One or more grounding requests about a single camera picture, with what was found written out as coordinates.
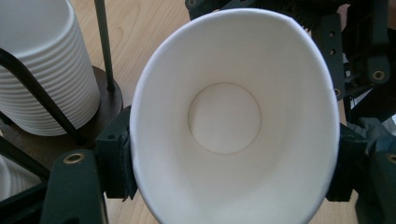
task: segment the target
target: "stack of cups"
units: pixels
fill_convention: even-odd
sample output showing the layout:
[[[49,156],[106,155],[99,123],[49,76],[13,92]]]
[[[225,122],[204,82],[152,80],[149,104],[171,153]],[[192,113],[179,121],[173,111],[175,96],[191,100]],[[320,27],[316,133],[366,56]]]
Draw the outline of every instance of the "stack of cups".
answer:
[[[0,156],[0,202],[40,182],[36,175]]]
[[[23,62],[76,128],[87,123],[99,107],[100,93],[71,4],[67,0],[1,1],[0,30],[0,48]],[[65,133],[2,66],[0,111],[28,133]]]

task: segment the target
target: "stacked paper cup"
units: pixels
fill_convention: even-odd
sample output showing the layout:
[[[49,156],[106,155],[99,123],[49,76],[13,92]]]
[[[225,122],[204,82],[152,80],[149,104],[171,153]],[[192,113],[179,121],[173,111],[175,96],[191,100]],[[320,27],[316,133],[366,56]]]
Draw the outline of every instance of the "stacked paper cup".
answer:
[[[0,202],[40,182],[37,176],[0,156]]]
[[[76,128],[93,117],[100,104],[100,93],[74,9],[68,1],[1,1],[0,30],[0,48],[25,64]],[[46,136],[65,133],[2,66],[0,111],[28,133]]]

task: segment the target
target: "wooden table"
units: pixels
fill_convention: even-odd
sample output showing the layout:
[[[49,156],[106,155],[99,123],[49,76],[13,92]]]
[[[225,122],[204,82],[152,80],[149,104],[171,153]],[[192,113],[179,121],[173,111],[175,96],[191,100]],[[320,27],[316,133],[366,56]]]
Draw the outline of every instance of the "wooden table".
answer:
[[[92,65],[105,69],[93,0],[71,3]],[[120,85],[124,105],[130,105],[149,57],[166,37],[190,20],[189,14],[183,0],[106,0],[106,10],[114,78]],[[325,200],[310,223],[357,223],[355,201],[356,193],[350,203]],[[111,224],[158,223],[139,192],[132,201],[107,200],[107,212]]]

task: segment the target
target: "light wood tabletop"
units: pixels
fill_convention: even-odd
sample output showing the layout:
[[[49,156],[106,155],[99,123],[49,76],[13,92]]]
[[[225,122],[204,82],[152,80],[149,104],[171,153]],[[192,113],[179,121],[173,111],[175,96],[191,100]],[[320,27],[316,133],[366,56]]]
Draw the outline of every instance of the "light wood tabletop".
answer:
[[[93,0],[70,0],[75,8],[92,65],[105,69]],[[130,105],[134,89],[149,57],[183,24],[189,14],[183,0],[106,0],[108,32],[114,78],[120,86],[124,105]],[[358,223],[354,210],[357,194],[350,203],[322,206],[310,223]],[[106,200],[111,224],[158,223],[139,192],[134,199]]]

